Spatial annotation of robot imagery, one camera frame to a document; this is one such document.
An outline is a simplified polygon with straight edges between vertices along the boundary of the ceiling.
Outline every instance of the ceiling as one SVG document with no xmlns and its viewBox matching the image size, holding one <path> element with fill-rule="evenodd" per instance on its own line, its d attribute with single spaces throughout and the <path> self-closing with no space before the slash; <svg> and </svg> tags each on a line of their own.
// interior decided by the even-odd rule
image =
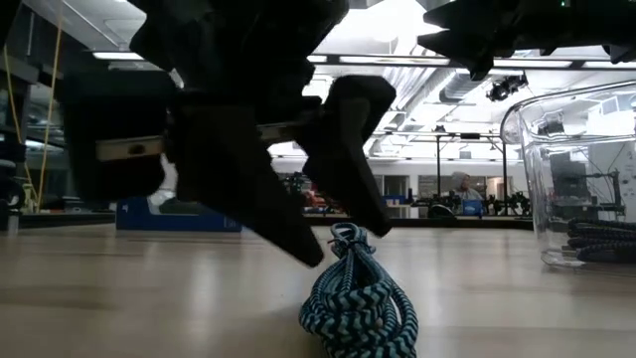
<svg viewBox="0 0 636 358">
<path fill-rule="evenodd" d="M 434 56 L 415 43 L 417 35 L 437 31 L 423 23 L 426 9 L 442 5 L 447 0 L 350 0 L 355 4 L 316 49 L 316 54 Z M 57 8 L 53 0 L 25 0 L 25 4 L 47 20 L 56 23 Z M 143 24 L 145 14 L 124 0 L 65 0 L 64 30 L 93 51 L 127 51 L 130 39 Z M 517 54 L 537 57 L 537 51 Z M 608 57 L 600 47 L 556 50 L 551 58 L 601 59 Z M 114 63 L 138 70 L 152 70 L 146 63 Z M 316 79 L 306 93 L 325 96 L 333 78 L 347 74 L 385 77 L 397 89 L 392 110 L 381 121 L 378 131 L 430 132 L 442 124 L 447 131 L 497 131 L 506 110 L 515 102 L 543 93 L 636 79 L 636 72 L 576 72 L 526 71 L 530 85 L 509 99 L 492 103 L 485 96 L 492 82 L 506 74 L 492 76 L 482 83 L 472 83 L 461 71 L 432 68 L 389 68 L 362 66 L 317 66 Z M 453 102 L 444 102 L 440 92 L 454 93 Z M 365 145 L 368 155 L 412 156 L 412 153 L 431 153 L 435 144 L 418 141 L 413 135 L 375 135 Z M 450 143 L 444 151 L 459 156 L 460 151 L 475 153 L 488 151 L 500 157 L 499 150 L 491 150 L 488 141 L 470 144 Z M 300 155 L 291 144 L 272 147 L 276 155 Z"/>
</svg>

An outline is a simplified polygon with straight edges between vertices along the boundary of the blue box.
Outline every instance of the blue box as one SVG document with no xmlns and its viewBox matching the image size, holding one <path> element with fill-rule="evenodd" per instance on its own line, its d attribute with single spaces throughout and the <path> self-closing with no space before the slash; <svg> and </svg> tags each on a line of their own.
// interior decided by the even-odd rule
<svg viewBox="0 0 636 358">
<path fill-rule="evenodd" d="M 117 230 L 240 233 L 242 225 L 201 206 L 199 214 L 166 214 L 151 208 L 148 198 L 117 203 Z"/>
<path fill-rule="evenodd" d="M 481 200 L 462 200 L 463 213 L 466 216 L 481 216 L 483 205 Z"/>
</svg>

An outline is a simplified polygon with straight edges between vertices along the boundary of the teal and black rope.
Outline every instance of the teal and black rope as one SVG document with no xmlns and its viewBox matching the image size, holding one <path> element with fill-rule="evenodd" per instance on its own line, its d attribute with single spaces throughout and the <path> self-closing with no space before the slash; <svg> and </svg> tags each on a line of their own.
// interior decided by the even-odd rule
<svg viewBox="0 0 636 358">
<path fill-rule="evenodd" d="M 321 337 L 332 358 L 416 357 L 415 310 L 372 257 L 367 233 L 354 224 L 336 224 L 331 232 L 339 260 L 314 283 L 300 324 Z"/>
</svg>

